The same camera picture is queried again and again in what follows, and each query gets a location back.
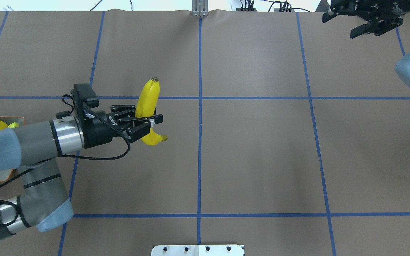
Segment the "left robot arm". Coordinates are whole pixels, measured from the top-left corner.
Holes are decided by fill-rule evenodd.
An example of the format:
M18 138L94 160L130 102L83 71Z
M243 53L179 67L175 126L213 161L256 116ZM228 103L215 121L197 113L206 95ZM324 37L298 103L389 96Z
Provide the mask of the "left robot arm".
M0 131L0 170L18 171L0 184L0 240L30 227L50 231L72 219L73 206L57 158L120 159L130 147L114 157L78 156L74 152L108 144L115 137L130 145L163 122L155 109L151 114L140 114L134 105L118 105L106 113L76 103L74 110L75 116L58 113L51 121Z

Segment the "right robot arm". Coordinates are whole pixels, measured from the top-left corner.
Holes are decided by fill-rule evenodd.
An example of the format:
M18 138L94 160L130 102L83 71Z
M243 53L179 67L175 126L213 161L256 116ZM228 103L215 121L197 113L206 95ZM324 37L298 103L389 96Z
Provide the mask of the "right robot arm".
M410 12L410 0L332 0L322 15L326 23L337 16L358 16L367 23L353 28L350 38L362 34L381 36L403 25L404 15ZM410 52L394 67L398 77L410 88Z

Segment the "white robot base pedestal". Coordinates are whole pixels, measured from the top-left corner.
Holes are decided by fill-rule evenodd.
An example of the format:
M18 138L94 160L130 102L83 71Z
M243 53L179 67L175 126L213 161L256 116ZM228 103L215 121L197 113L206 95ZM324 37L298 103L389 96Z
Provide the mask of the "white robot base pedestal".
M153 247L152 256L244 256L244 245L159 245Z

